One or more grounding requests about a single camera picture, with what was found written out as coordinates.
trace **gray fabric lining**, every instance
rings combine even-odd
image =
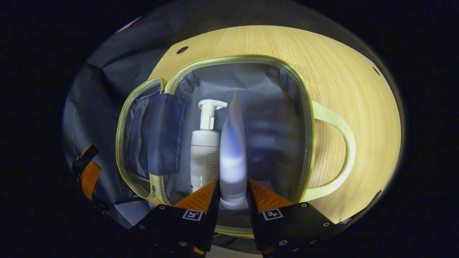
[[[143,116],[145,115],[146,108],[148,107],[148,99],[140,102],[138,104],[137,108],[139,108],[139,107],[140,107],[140,117],[139,117],[139,127],[138,127],[138,130],[137,130],[137,133],[138,133],[139,137],[137,138],[137,141],[135,139],[133,139],[133,141],[134,141],[133,143],[137,143],[137,148],[135,149],[134,158],[135,158],[135,165],[137,167],[137,174],[139,174],[142,177],[147,177],[145,171],[143,170],[142,166],[140,165],[139,155],[140,155],[140,151],[142,149],[142,133],[141,133],[142,120],[143,120]]]
[[[191,193],[191,133],[199,129],[198,102],[231,102],[235,92],[246,132],[248,177],[286,198],[298,188],[305,157],[304,115],[296,82],[279,68],[258,64],[224,64],[202,67],[185,76],[174,95],[188,102],[178,174],[164,177],[172,204]],[[228,109],[215,112],[214,130],[221,132]],[[239,211],[220,207],[217,223],[251,227],[247,206]]]

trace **wood grain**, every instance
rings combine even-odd
[[[176,52],[184,47],[181,53]],[[340,114],[356,140],[354,167],[343,185],[310,203],[332,222],[365,208],[391,179],[400,152],[401,129],[389,85],[372,61],[354,49],[312,32],[278,26],[242,26],[208,32],[170,47],[150,78],[165,81],[200,59],[244,54],[279,58],[304,78],[311,98]],[[333,126],[315,121],[316,158],[308,187],[333,179],[344,162],[344,139]]]

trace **pump bottle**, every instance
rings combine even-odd
[[[190,178],[193,192],[217,180],[219,176],[220,133],[213,131],[215,110],[227,107],[228,103],[217,100],[202,100],[199,130],[191,134]]]

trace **dark fabric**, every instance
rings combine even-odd
[[[87,146],[97,145],[100,153],[94,161],[102,168],[95,186],[97,197],[109,204],[108,215],[124,227],[132,225],[113,207],[134,196],[119,175],[115,159],[116,128],[124,101],[148,79],[172,44],[243,25],[286,26],[338,40],[373,61],[396,93],[392,77],[368,46],[337,23],[298,3],[179,0],[152,10],[112,35],[88,58],[72,83],[63,115],[69,167]]]
[[[186,102],[170,94],[156,94],[137,103],[128,142],[128,166],[136,174],[179,172]]]

